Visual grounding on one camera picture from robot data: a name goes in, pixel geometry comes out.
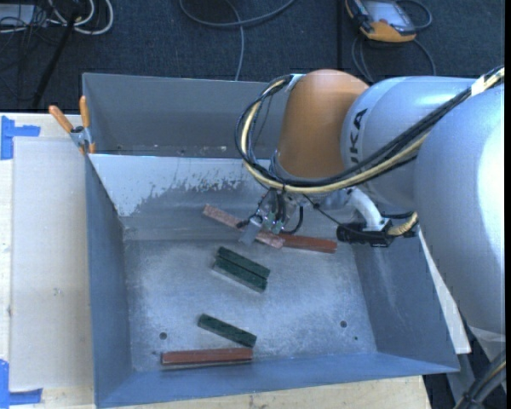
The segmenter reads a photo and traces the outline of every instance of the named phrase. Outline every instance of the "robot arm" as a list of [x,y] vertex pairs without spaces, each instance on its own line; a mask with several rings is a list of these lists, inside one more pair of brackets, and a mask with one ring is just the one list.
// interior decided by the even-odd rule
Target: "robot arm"
[[[238,123],[244,164],[273,195],[258,208],[261,218],[273,216],[255,228],[278,233],[292,207],[307,202],[354,208],[358,218],[337,229],[347,242],[388,246],[419,223],[470,327],[504,339],[503,77],[500,67],[476,80],[390,78],[368,87],[345,72],[320,70],[295,84],[291,76],[273,81]],[[261,103],[286,87],[266,169],[252,152],[251,133]],[[387,214],[398,212],[410,217],[394,226]]]

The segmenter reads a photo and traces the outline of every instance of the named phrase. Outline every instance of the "dark green block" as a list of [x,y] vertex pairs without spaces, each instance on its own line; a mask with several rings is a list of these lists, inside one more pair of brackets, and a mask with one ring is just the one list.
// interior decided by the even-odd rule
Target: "dark green block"
[[250,259],[247,259],[244,256],[240,256],[238,253],[226,249],[225,247],[220,247],[220,249],[218,250],[218,256],[227,259],[229,262],[236,263],[239,267],[242,267],[245,270],[258,275],[263,279],[268,278],[269,274],[271,273],[271,270],[269,268],[263,267],[259,263],[251,261]]
[[229,262],[222,257],[217,257],[212,267],[214,271],[233,279],[242,285],[248,286],[254,291],[264,292],[267,288],[267,279],[263,279],[257,274],[240,267],[239,265]]
[[197,325],[201,329],[211,331],[216,335],[224,337],[229,341],[233,341],[235,343],[244,345],[245,347],[253,348],[254,345],[256,345],[257,339],[256,335],[253,335],[248,331],[238,329],[234,325],[230,325],[224,321],[218,320],[217,318],[211,317],[207,314],[202,314],[199,317]]

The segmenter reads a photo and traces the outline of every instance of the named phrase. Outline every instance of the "blue tape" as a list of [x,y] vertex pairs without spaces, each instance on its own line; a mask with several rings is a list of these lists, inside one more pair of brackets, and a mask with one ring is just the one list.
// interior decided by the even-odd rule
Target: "blue tape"
[[0,160],[12,159],[14,156],[14,136],[39,136],[38,126],[24,125],[15,127],[15,121],[2,116],[2,134],[0,141]]
[[0,359],[0,409],[9,409],[11,405],[35,404],[41,399],[42,389],[9,392],[9,363]]

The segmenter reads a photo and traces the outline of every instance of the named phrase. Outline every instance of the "gray metal bin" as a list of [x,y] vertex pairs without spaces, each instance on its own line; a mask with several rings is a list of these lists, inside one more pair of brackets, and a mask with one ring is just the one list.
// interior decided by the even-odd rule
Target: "gray metal bin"
[[[454,372],[459,368],[422,245],[340,243],[335,254],[238,242],[204,205],[239,218],[265,192],[234,146],[266,84],[84,74],[97,153],[86,157],[98,407]],[[256,152],[268,158],[287,94]],[[340,218],[341,211],[331,212]],[[317,211],[300,234],[335,238]],[[211,270],[226,246],[270,268],[254,292]],[[237,346],[197,326],[210,314],[257,335],[252,362],[164,370],[170,350]]]

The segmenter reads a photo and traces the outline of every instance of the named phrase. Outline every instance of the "bin floor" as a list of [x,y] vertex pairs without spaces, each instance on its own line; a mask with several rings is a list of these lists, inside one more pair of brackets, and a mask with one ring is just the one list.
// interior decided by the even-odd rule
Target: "bin floor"
[[[238,241],[127,240],[132,360],[160,369],[164,351],[239,347],[197,326],[212,315],[257,336],[254,360],[376,351],[348,246],[335,254]],[[270,268],[264,292],[212,270],[225,246]]]

